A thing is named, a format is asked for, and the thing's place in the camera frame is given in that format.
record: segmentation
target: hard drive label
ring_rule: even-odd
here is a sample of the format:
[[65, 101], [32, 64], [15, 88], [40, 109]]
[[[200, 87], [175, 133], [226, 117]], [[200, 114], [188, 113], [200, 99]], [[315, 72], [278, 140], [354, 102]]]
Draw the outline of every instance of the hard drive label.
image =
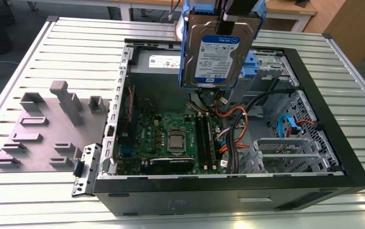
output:
[[239, 46], [241, 38], [206, 35], [200, 40], [195, 78], [202, 83], [219, 83], [229, 75], [233, 58], [231, 52]]
[[179, 68], [180, 56], [151, 55], [148, 68]]

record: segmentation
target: hard drive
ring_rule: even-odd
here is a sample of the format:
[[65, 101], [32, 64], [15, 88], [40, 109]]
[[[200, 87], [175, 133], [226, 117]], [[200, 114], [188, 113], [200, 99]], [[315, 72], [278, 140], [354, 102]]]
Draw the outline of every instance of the hard drive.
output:
[[239, 18], [230, 36], [215, 34], [218, 16], [190, 15], [188, 22], [192, 26], [186, 37], [180, 86], [233, 88], [259, 18]]

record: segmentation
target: gray plastic bracket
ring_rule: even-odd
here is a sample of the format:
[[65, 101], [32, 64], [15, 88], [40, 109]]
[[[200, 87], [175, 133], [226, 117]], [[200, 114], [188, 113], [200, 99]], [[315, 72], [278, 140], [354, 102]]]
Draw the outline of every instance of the gray plastic bracket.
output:
[[92, 114], [102, 114], [106, 112], [106, 106], [100, 96], [91, 96], [88, 99], [88, 108]]
[[24, 110], [29, 112], [40, 112], [36, 103], [44, 103], [44, 100], [37, 92], [24, 93], [21, 101], [19, 102]]
[[27, 148], [23, 145], [23, 143], [13, 142], [13, 143], [5, 143], [3, 145], [3, 147], [1, 147], [1, 150], [4, 150], [4, 152], [7, 154], [11, 154], [11, 153], [24, 153], [27, 151]]
[[23, 117], [19, 120], [21, 125], [48, 125], [48, 119], [45, 117]]
[[40, 135], [40, 133], [13, 134], [11, 140], [13, 142], [39, 142], [39, 141], [41, 141], [41, 135]]
[[56, 142], [53, 149], [59, 153], [74, 153], [75, 152], [75, 146], [71, 142]]
[[52, 81], [49, 91], [56, 95], [60, 106], [63, 107], [74, 126], [82, 125], [83, 119], [78, 113], [76, 102], [72, 101], [72, 96], [68, 94], [67, 82], [59, 80]]
[[68, 93], [70, 97], [71, 97], [71, 100], [78, 108], [78, 111], [82, 111], [82, 103], [79, 101], [79, 98], [76, 96], [76, 93]]
[[49, 158], [49, 165], [52, 167], [72, 167], [74, 163], [67, 156], [59, 156]]
[[16, 158], [12, 156], [0, 158], [0, 168], [17, 168], [19, 164], [19, 160], [16, 160]]

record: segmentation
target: metal table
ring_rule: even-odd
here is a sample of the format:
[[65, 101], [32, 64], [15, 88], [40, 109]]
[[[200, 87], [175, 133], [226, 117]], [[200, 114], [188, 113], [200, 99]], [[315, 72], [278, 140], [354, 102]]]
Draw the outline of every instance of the metal table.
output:
[[[174, 26], [60, 18], [45, 22], [0, 95], [0, 146], [19, 116], [20, 96], [52, 96], [65, 80], [79, 98], [110, 98], [124, 38], [174, 39]], [[254, 45], [295, 48], [365, 167], [365, 81], [335, 43], [319, 34], [261, 31]], [[301, 211], [115, 217], [96, 198], [71, 198], [71, 173], [0, 174], [0, 225], [41, 228], [365, 228], [365, 190]]]

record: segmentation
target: gray plastic panel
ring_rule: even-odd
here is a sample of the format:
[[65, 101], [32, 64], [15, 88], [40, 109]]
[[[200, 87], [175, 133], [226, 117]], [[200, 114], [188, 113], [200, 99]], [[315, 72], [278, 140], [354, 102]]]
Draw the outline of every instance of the gray plastic panel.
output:
[[[107, 114], [91, 112], [88, 99], [76, 97], [84, 121], [79, 126], [71, 123], [57, 99], [43, 100], [33, 103], [40, 112], [27, 113], [23, 109], [17, 118], [0, 153], [0, 173], [71, 171], [74, 158], [82, 154], [79, 148], [102, 142]], [[107, 99], [100, 102], [108, 107]]]

